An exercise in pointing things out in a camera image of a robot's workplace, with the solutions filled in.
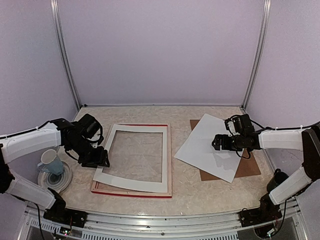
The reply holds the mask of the white photo paper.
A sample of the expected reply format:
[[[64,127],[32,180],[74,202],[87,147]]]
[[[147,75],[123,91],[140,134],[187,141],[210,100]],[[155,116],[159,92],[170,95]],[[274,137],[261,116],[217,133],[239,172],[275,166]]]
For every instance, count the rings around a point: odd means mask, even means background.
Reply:
[[[222,119],[204,114],[174,158],[232,183],[241,157],[234,151],[215,150],[212,141],[217,134],[228,134]]]

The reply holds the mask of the clear acrylic sheet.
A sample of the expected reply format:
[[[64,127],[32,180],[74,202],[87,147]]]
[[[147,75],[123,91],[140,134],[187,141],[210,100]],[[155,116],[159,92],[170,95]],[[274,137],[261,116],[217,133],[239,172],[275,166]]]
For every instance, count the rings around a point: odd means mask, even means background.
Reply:
[[[159,132],[117,131],[103,173],[143,182],[162,181],[163,135]]]

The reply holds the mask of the wooden red photo frame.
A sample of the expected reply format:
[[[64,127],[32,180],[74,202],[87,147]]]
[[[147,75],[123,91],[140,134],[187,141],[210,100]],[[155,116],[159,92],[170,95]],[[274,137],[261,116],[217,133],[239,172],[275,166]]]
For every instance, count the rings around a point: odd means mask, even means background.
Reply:
[[[96,169],[91,192],[94,194],[127,198],[170,199],[172,198],[172,150],[171,126],[162,123],[114,123],[109,129],[105,143],[110,150],[117,132],[161,133],[162,164],[161,182],[141,181],[114,176]]]

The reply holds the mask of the white mat board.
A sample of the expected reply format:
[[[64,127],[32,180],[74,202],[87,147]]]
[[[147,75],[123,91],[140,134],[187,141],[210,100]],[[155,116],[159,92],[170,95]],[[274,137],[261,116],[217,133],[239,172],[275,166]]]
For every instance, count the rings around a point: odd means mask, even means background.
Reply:
[[[162,175],[161,182],[141,181],[114,176],[103,172],[102,167],[95,171],[93,180],[121,189],[144,193],[165,194],[172,190],[172,153],[171,153],[171,126],[169,124],[143,123],[114,123],[109,129],[105,142],[105,149],[110,150],[117,131],[131,133],[161,133],[162,134]]]

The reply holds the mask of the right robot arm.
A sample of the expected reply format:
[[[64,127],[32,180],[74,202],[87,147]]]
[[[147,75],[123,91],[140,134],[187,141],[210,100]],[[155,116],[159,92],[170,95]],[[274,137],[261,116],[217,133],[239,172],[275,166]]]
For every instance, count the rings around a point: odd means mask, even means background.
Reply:
[[[216,134],[211,145],[217,151],[227,150],[238,154],[263,150],[269,158],[287,160],[297,170],[286,174],[277,168],[267,184],[267,193],[259,200],[259,207],[239,212],[244,227],[274,221],[285,216],[280,209],[290,198],[302,194],[320,178],[320,124],[298,127],[262,126],[248,114],[233,115],[224,121],[227,134]]]

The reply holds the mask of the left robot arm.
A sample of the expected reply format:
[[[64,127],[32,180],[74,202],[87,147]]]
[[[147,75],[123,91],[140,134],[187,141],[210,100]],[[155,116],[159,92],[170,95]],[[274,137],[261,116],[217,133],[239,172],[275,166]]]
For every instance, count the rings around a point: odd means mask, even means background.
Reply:
[[[0,137],[0,192],[24,201],[33,202],[45,209],[43,217],[53,222],[83,227],[87,219],[85,211],[69,209],[65,200],[52,188],[44,189],[18,175],[9,168],[12,161],[43,149],[63,146],[65,151],[77,153],[76,161],[82,167],[109,167],[108,151],[101,146],[102,125],[90,114],[69,122],[58,118],[39,127],[2,135]]]

